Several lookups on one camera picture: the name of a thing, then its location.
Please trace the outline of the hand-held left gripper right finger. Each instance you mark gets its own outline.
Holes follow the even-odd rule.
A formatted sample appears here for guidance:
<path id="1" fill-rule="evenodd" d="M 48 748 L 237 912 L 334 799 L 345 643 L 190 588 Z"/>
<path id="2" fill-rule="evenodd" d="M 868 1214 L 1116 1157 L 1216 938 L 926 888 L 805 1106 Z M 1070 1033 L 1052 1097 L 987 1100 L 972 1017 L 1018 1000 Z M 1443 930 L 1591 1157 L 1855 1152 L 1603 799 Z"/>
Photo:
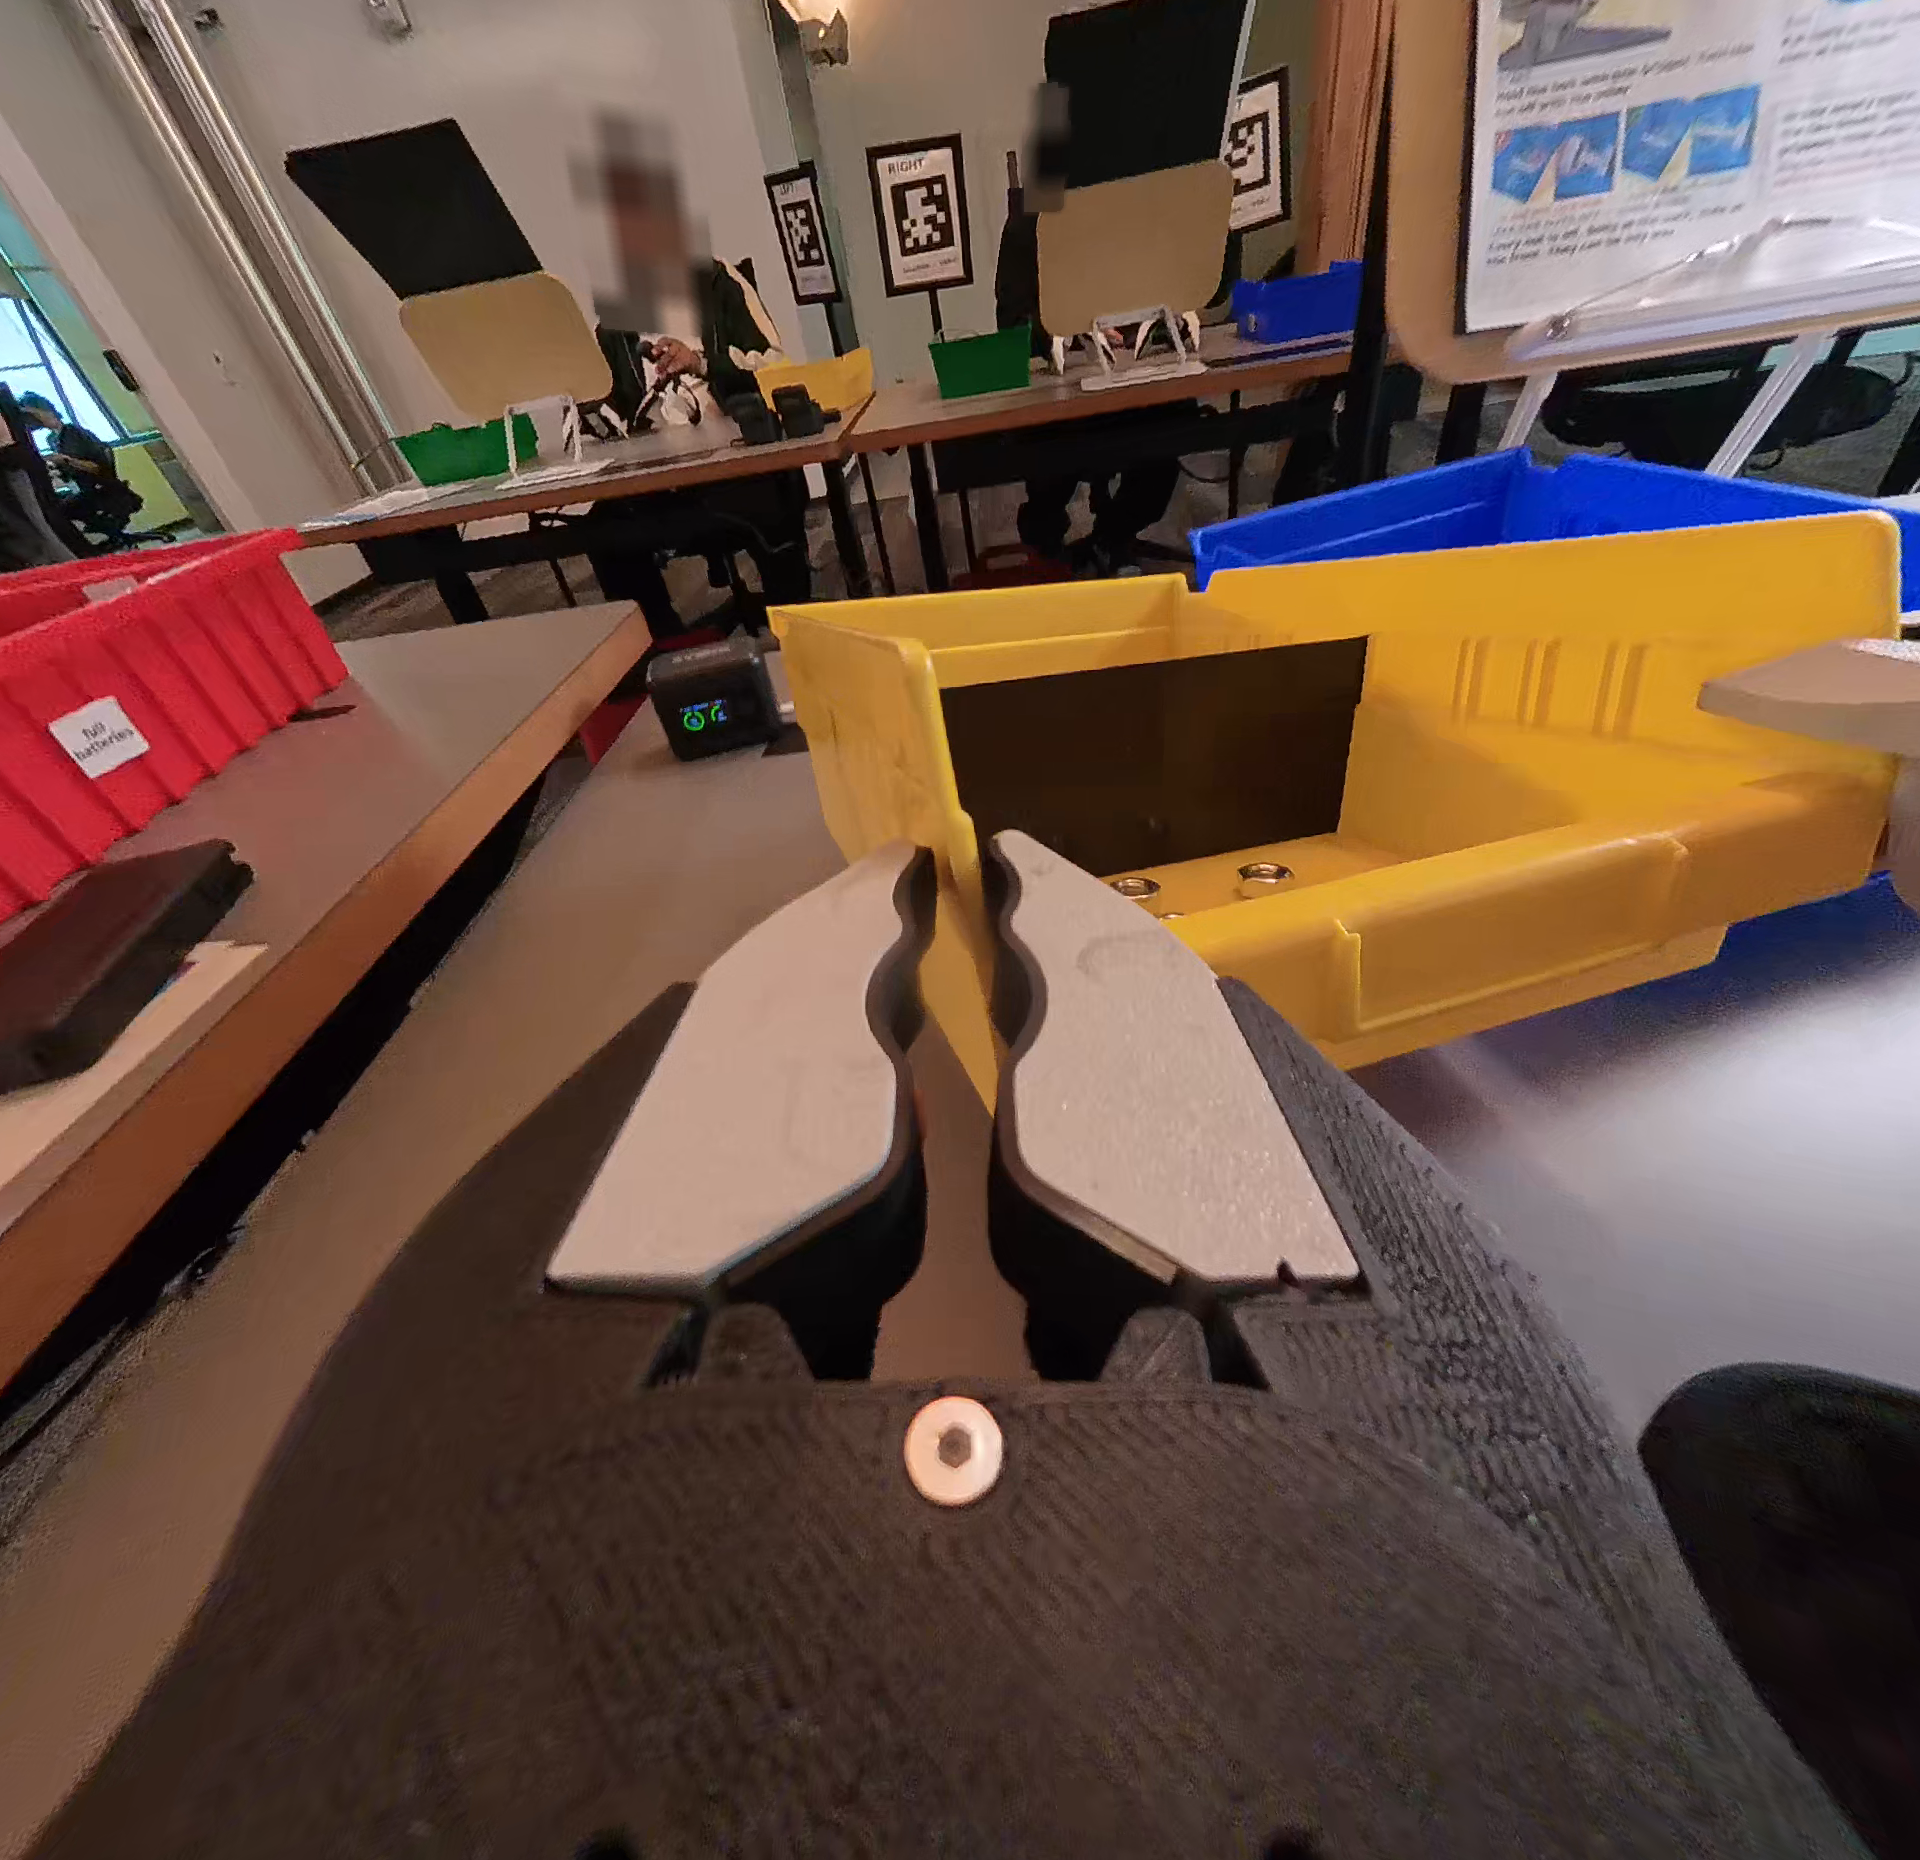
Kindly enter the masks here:
<path id="1" fill-rule="evenodd" d="M 1352 1283 L 1362 1260 L 1216 962 L 1018 828 L 987 861 L 1011 1184 L 1155 1283 Z"/>

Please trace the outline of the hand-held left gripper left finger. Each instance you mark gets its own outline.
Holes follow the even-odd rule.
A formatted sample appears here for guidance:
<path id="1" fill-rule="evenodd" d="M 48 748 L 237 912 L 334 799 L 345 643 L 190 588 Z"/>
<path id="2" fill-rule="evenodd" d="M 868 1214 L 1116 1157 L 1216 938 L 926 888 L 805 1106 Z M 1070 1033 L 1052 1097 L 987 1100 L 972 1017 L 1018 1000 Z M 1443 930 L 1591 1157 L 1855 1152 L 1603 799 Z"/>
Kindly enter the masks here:
<path id="1" fill-rule="evenodd" d="M 868 1209 L 920 1152 L 926 850 L 879 844 L 690 983 L 549 1283 L 707 1300 Z"/>

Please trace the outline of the blue plastic bin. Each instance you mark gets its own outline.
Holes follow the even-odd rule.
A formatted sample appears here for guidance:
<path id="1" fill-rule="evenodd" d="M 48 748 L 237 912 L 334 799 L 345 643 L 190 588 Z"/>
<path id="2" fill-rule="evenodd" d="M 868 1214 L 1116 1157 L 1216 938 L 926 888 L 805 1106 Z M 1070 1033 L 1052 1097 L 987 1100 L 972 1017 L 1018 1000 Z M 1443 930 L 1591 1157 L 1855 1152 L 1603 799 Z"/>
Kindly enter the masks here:
<path id="1" fill-rule="evenodd" d="M 1367 261 L 1317 274 L 1239 280 L 1231 291 L 1233 335 L 1258 350 L 1316 350 L 1354 332 Z"/>
<path id="2" fill-rule="evenodd" d="M 1916 496 L 1855 498 L 1812 482 L 1687 472 L 1525 447 L 1191 530 L 1198 588 L 1218 576 L 1327 556 L 1600 540 L 1590 556 L 1525 551 L 1548 628 L 1643 600 L 1660 636 L 1715 636 L 1708 709 L 1753 720 L 1738 677 L 1842 675 L 1916 686 Z"/>

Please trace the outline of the yellow plastic bin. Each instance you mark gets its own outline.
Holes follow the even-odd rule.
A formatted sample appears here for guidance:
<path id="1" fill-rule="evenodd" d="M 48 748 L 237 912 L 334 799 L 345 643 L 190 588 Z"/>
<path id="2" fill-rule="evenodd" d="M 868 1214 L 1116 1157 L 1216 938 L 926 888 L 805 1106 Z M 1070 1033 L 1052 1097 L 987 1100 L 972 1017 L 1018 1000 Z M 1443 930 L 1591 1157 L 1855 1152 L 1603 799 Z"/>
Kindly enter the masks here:
<path id="1" fill-rule="evenodd" d="M 774 605 L 834 844 L 932 854 L 924 998 L 987 1106 L 994 838 L 955 789 L 951 686 L 1367 636 L 1338 828 L 1135 868 L 1338 1067 L 1700 967 L 1738 921 L 1871 873 L 1890 755 L 1700 709 L 1715 636 L 1660 636 L 1643 600 L 1550 630 L 1525 551 L 1600 540 Z M 1239 900 L 1239 866 L 1300 878 Z"/>
<path id="2" fill-rule="evenodd" d="M 876 396 L 876 360 L 868 350 L 851 350 L 837 360 L 771 360 L 755 367 L 758 396 L 774 403 L 783 392 L 803 392 L 822 413 L 860 413 Z"/>

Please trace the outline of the black bin divider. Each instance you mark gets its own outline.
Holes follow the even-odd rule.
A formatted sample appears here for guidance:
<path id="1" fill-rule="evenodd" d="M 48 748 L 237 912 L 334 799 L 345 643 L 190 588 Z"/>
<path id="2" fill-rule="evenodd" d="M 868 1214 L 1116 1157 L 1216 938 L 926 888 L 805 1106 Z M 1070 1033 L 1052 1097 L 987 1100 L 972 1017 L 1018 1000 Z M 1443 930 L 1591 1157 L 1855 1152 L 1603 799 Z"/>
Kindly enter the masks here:
<path id="1" fill-rule="evenodd" d="M 1367 636 L 951 686 L 976 838 L 1041 838 L 1089 873 L 1191 866 L 1338 828 Z"/>

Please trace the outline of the printed instruction sheet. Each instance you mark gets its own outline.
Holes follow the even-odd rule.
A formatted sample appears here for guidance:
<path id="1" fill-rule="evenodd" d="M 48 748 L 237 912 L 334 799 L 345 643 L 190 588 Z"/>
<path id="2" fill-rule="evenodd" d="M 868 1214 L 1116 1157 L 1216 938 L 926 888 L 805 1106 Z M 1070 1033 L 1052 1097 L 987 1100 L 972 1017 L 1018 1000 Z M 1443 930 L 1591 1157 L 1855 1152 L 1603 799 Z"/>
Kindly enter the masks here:
<path id="1" fill-rule="evenodd" d="M 1462 332 L 1565 317 L 1779 228 L 1894 261 L 1920 187 L 1920 0 L 1477 0 Z"/>

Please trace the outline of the wooden top desk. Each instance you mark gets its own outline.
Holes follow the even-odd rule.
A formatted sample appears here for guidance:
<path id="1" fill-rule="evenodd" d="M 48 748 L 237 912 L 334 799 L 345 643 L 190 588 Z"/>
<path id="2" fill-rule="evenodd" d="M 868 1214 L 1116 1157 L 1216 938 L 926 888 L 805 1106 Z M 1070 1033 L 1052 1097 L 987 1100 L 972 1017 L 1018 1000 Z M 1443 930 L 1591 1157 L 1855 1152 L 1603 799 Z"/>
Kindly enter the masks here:
<path id="1" fill-rule="evenodd" d="M 303 547 L 357 547 L 380 585 L 434 585 L 455 619 L 486 619 L 473 576 L 564 562 L 624 540 L 629 516 L 593 508 L 690 496 L 728 478 L 846 468 L 868 392 L 828 413 L 822 432 L 744 443 L 739 420 L 666 427 L 584 443 L 583 458 L 536 458 L 516 472 L 420 482 L 409 478 L 357 508 L 298 529 Z"/>
<path id="2" fill-rule="evenodd" d="M 942 401 L 939 384 L 879 384 L 851 427 L 851 454 L 906 454 L 906 496 L 924 551 L 924 585 L 951 588 L 939 496 L 1056 478 L 1077 458 L 1112 468 L 1283 443 L 1335 420 L 1352 373 L 1352 332 L 1301 343 L 1245 343 L 1231 326 L 1202 332 L 1185 361 L 1093 380 L 1041 373 L 1018 392 Z"/>
<path id="3" fill-rule="evenodd" d="M 644 648 L 635 605 L 345 643 L 345 688 L 139 838 L 139 850 L 227 838 L 252 883 L 213 930 L 205 967 L 162 983 L 103 1064 L 6 1097 L 6 1382 L 500 828 Z"/>

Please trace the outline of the flat black device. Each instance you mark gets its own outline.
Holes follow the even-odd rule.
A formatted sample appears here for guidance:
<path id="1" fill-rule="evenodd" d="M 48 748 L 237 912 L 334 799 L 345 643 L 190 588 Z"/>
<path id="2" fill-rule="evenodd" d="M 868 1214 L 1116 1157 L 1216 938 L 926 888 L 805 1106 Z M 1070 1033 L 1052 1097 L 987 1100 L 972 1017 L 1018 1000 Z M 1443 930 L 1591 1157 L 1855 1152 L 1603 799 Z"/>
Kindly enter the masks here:
<path id="1" fill-rule="evenodd" d="M 81 873 L 0 948 L 0 1088 L 103 1064 L 248 888 L 227 838 Z"/>

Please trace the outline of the red plastic bin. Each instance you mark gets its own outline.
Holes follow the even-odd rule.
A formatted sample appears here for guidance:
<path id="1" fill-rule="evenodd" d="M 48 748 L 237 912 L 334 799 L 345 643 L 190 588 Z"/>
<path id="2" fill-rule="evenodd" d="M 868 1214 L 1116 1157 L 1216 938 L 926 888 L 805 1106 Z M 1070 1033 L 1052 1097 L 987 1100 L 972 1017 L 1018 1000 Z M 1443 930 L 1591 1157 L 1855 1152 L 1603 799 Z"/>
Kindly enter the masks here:
<path id="1" fill-rule="evenodd" d="M 0 636 L 0 918 L 139 838 L 350 677 L 284 551 L 233 530 L 134 597 Z"/>
<path id="2" fill-rule="evenodd" d="M 36 619 L 60 619 L 96 600 L 134 597 L 139 585 L 227 547 L 227 539 L 153 540 L 134 551 L 64 556 L 42 567 L 0 576 L 0 636 L 14 636 Z"/>

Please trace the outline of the black gripper devices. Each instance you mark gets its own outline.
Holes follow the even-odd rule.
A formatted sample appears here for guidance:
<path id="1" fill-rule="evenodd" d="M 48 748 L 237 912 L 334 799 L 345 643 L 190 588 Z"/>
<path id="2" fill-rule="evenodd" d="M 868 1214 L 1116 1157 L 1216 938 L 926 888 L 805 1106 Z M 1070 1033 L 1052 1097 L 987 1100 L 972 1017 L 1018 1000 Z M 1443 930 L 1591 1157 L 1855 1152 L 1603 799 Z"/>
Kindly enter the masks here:
<path id="1" fill-rule="evenodd" d="M 725 396 L 725 415 L 744 447 L 822 436 L 837 420 L 837 413 L 822 403 L 803 380 L 774 392 L 744 384 Z"/>

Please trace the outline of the green plastic bin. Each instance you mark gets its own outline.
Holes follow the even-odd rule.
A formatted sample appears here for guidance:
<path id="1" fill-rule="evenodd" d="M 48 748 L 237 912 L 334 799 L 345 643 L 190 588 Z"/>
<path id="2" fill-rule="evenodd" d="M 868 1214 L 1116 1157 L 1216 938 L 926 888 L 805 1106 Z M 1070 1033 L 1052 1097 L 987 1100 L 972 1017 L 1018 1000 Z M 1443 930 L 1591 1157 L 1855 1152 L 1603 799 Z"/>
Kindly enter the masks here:
<path id="1" fill-rule="evenodd" d="M 1034 326 L 999 326 L 976 335 L 932 335 L 926 343 L 939 401 L 982 401 L 1027 384 L 1034 367 Z"/>
<path id="2" fill-rule="evenodd" d="M 516 478 L 536 465 L 536 427 L 526 413 L 509 413 L 472 427 L 420 427 L 394 436 L 401 465 L 415 482 Z"/>

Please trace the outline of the small framed marker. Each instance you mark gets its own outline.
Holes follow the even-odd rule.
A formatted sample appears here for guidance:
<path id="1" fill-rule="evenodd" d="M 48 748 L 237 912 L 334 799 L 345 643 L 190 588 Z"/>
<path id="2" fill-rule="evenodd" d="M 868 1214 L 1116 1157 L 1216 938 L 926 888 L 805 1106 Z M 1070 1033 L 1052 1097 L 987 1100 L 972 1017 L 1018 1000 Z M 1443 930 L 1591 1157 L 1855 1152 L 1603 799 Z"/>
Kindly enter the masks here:
<path id="1" fill-rule="evenodd" d="M 1239 79 L 1226 165 L 1233 175 L 1231 230 L 1294 221 L 1294 68 Z"/>
<path id="2" fill-rule="evenodd" d="M 868 210 L 889 294 L 972 291 L 972 186 L 968 137 L 912 137 L 866 146 Z"/>
<path id="3" fill-rule="evenodd" d="M 783 261 L 784 261 L 799 304 L 834 304 L 837 261 L 834 261 L 834 243 L 828 243 L 820 165 L 763 175 L 763 198 L 774 215 L 774 243 L 783 243 Z"/>

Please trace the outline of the wooden board stand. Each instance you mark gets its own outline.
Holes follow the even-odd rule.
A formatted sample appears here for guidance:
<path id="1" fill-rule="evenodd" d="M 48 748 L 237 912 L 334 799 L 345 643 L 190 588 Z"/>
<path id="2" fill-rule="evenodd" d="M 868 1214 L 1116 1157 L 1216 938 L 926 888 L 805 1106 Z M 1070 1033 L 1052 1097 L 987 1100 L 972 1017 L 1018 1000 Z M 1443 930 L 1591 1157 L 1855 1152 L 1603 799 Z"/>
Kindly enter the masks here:
<path id="1" fill-rule="evenodd" d="M 1185 165 L 1064 187 L 1041 215 L 1041 326 L 1052 361 L 1093 343 L 1083 392 L 1202 373 L 1202 304 L 1216 304 L 1233 215 L 1231 165 Z"/>
<path id="2" fill-rule="evenodd" d="M 409 294 L 394 317 L 472 420 L 500 415 L 509 482 L 533 478 L 516 458 L 516 415 L 533 415 L 536 403 L 560 401 L 564 458 L 584 458 L 583 403 L 602 403 L 614 396 L 614 361 L 564 280 L 533 266 L 463 291 Z"/>

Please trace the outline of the black flag panel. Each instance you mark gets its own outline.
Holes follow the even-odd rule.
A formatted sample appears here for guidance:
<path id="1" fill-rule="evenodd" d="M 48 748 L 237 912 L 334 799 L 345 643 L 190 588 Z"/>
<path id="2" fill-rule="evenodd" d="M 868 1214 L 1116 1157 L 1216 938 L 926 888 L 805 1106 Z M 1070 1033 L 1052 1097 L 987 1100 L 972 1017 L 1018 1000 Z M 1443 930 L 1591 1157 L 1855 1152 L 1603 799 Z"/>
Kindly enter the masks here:
<path id="1" fill-rule="evenodd" d="M 1044 28 L 1044 146 L 1064 187 L 1218 165 L 1258 0 L 1107 0 Z"/>
<path id="2" fill-rule="evenodd" d="M 541 266 L 458 120 L 292 146 L 284 177 L 394 298 Z"/>

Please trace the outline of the silver vertical pipes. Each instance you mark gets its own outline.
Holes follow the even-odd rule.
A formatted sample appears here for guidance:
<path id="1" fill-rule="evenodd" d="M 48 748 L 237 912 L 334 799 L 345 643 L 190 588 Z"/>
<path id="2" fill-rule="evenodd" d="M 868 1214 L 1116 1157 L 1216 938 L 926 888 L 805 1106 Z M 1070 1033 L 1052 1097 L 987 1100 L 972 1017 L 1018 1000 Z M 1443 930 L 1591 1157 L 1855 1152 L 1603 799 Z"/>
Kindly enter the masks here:
<path id="1" fill-rule="evenodd" d="M 162 175 L 205 228 L 233 282 L 303 384 L 350 478 L 375 496 L 409 472 L 391 413 L 334 310 L 252 140 L 202 54 L 202 28 L 172 0 L 64 0 L 111 88 L 145 120 Z"/>

